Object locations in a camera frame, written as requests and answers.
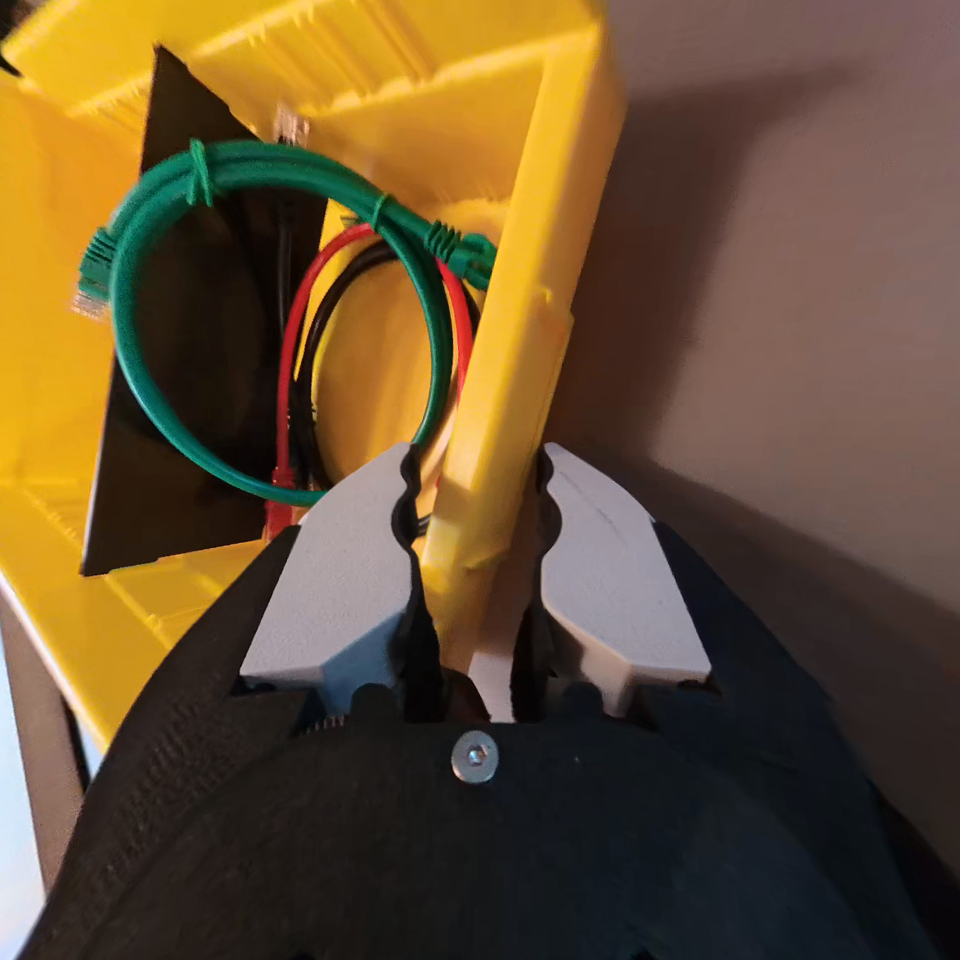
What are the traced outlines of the yellow storage bin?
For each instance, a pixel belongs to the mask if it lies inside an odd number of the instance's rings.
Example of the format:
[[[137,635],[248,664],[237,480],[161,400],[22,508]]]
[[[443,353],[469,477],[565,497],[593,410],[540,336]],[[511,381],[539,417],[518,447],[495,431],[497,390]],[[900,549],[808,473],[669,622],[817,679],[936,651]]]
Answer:
[[[626,113],[599,2],[48,2],[2,45],[2,593],[106,748],[252,541],[80,574],[114,361],[71,310],[91,235],[134,184],[154,47],[259,135],[310,147],[498,246],[423,548],[444,661],[466,670],[564,354]]]

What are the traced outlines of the grey desk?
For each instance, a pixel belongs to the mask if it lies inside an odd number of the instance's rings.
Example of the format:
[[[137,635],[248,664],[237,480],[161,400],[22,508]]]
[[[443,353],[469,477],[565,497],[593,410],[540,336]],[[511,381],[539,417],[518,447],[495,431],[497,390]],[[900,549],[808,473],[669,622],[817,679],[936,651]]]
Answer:
[[[673,527],[958,873],[958,2],[609,2],[546,438]]]
[[[1,659],[1,954],[15,957],[45,901],[13,694]]]

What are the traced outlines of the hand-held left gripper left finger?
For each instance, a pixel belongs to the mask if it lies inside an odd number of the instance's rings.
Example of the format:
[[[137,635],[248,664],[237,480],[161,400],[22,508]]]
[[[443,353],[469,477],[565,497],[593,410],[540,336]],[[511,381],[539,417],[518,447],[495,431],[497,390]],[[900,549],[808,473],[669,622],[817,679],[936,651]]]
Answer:
[[[348,710],[367,684],[406,694],[417,682],[420,466],[416,444],[396,443],[307,510],[242,661],[243,680],[315,690],[326,710]]]

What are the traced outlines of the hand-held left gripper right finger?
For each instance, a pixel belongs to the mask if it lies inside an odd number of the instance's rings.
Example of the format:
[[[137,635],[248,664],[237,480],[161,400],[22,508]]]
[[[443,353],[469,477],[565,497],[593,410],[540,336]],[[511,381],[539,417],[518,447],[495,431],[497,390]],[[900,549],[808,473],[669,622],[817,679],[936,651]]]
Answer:
[[[652,515],[558,443],[543,454],[544,504],[559,527],[540,562],[539,597],[560,630],[558,675],[593,684],[620,718],[639,686],[707,680],[712,664]]]

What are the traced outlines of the black bin divider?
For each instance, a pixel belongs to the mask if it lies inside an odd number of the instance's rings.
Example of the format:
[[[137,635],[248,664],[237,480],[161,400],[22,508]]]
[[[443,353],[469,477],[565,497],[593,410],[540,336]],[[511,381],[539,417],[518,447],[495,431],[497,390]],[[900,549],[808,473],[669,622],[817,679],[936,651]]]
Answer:
[[[207,449],[269,482],[282,324],[318,252],[328,201],[280,188],[204,200],[152,245],[138,330],[150,374]],[[152,424],[113,365],[79,572],[260,539],[265,504],[211,476]]]

